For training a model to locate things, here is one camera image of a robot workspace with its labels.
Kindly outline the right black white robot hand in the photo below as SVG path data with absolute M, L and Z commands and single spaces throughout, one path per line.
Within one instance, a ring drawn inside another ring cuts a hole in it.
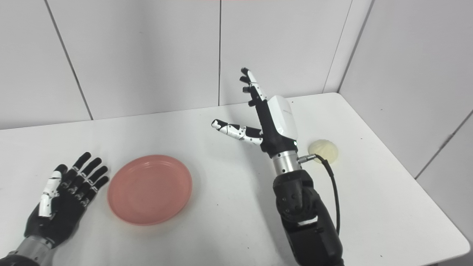
M 248 93 L 251 100 L 248 106 L 255 107 L 261 128 L 241 126 L 215 119 L 211 126 L 231 138 L 260 146 L 264 153 L 272 158 L 284 152 L 298 152 L 297 127 L 286 98 L 275 95 L 268 98 L 250 69 L 241 69 L 240 81 L 245 83 L 243 93 Z

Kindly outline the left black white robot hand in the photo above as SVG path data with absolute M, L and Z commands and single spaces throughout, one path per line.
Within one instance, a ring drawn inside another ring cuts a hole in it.
M 40 202 L 29 215 L 25 238 L 39 238 L 55 248 L 68 240 L 98 194 L 109 181 L 108 167 L 91 153 L 82 154 L 69 168 L 60 164 L 46 183 Z

